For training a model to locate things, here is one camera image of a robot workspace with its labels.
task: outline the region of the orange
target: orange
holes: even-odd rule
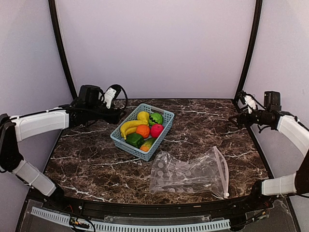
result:
[[[147,139],[150,135],[150,128],[146,125],[139,125],[136,128],[135,133],[140,134],[141,136],[143,136],[144,139]]]

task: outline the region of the plastic basket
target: plastic basket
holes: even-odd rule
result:
[[[161,132],[160,136],[156,139],[154,144],[151,146],[149,151],[145,152],[139,150],[127,143],[125,143],[124,138],[121,137],[120,127],[128,121],[137,120],[137,115],[141,111],[146,111],[148,113],[156,113],[159,112],[163,116],[163,126],[164,130]],[[140,104],[112,133],[111,138],[114,140],[115,146],[136,156],[141,158],[142,160],[148,161],[154,152],[157,150],[161,142],[163,141],[164,137],[167,135],[168,131],[173,125],[174,114],[172,112],[162,110],[160,108],[147,105],[147,104]]]

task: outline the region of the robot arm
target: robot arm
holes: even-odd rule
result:
[[[299,170],[291,175],[275,179],[257,181],[252,188],[251,201],[259,201],[267,196],[283,196],[304,194],[309,192],[309,130],[299,121],[296,116],[289,112],[281,111],[280,93],[265,92],[263,110],[252,107],[254,97],[245,92],[239,93],[239,99],[248,109],[240,114],[230,117],[229,120],[239,128],[243,124],[251,126],[266,125],[272,130],[284,134],[303,154],[304,161]]]
[[[51,179],[31,165],[19,153],[18,142],[48,131],[63,130],[75,126],[86,126],[89,121],[104,119],[116,124],[125,115],[123,109],[114,109],[112,101],[120,91],[113,85],[104,93],[96,86],[82,86],[78,98],[71,104],[25,116],[0,116],[0,172],[11,172],[27,185],[38,189],[45,196],[58,199],[63,190]]]

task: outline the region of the basket handle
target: basket handle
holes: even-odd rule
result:
[[[155,107],[155,106],[151,106],[151,110],[158,111],[158,112],[161,112],[161,113],[163,113],[163,114],[164,114],[164,112],[165,112],[165,110],[162,110],[162,109],[157,108],[157,107]]]

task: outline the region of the black frame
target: black frame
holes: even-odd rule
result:
[[[239,106],[237,101],[237,93],[243,90],[248,70],[250,67],[250,62],[253,55],[255,40],[257,36],[259,21],[260,21],[260,15],[262,10],[262,0],[256,0],[255,4],[255,11],[254,11],[254,17],[253,17],[253,25],[250,35],[250,40],[248,44],[248,50],[246,54],[246,58],[244,61],[242,73],[240,76],[239,84],[237,87],[237,91],[235,93],[234,99],[231,99],[233,105],[235,106],[235,109],[239,112]],[[53,23],[54,33],[55,33],[55,39],[61,59],[61,63],[63,66],[63,70],[66,76],[66,80],[68,82],[68,86],[70,88],[71,95],[73,99],[77,97],[76,89],[73,83],[73,79],[69,70],[61,33],[60,33],[60,27],[59,22],[57,18],[57,12],[56,12],[56,4],[55,0],[49,0],[49,7],[50,7],[50,14],[51,19]],[[261,149],[261,146],[259,145],[255,134],[253,133],[252,129],[250,127],[246,127],[247,131],[253,140],[253,143],[263,161],[263,164],[265,166],[265,169],[267,171],[269,178],[274,178],[273,173],[270,169],[269,164],[267,163],[266,157]],[[56,147],[56,144],[51,152],[50,158],[52,156],[52,153]],[[233,198],[233,199],[226,199],[224,201],[213,201],[213,202],[204,202],[204,203],[188,203],[188,204],[175,204],[175,205],[136,205],[136,204],[119,204],[119,203],[101,203],[101,202],[94,202],[89,200],[81,200],[76,198],[70,198],[66,197],[66,200],[72,205],[74,212],[78,212],[78,214],[89,217],[89,218],[104,218],[104,215],[109,216],[121,216],[121,217],[141,217],[141,218],[160,218],[160,217],[187,217],[187,216],[201,216],[201,215],[211,215],[212,218],[228,218],[231,220],[233,224],[237,224],[237,222],[242,222],[245,218],[245,213],[249,212],[248,209],[233,209],[231,207],[231,204],[236,203],[244,199],[245,197],[240,198]],[[23,209],[21,211],[21,216],[18,221],[18,225],[16,228],[16,231],[21,226],[21,222],[23,219],[23,215],[26,209],[26,206],[28,204],[28,200],[37,200],[43,203],[44,207],[47,208],[53,208],[52,205],[49,204],[49,202],[46,202],[44,199],[44,196],[40,194],[35,189],[30,189],[28,192],[28,195],[26,197],[26,200],[23,205]],[[291,201],[289,198],[286,199],[288,202],[289,209],[291,211],[296,230],[300,232],[300,227],[294,212],[294,209],[292,207]]]

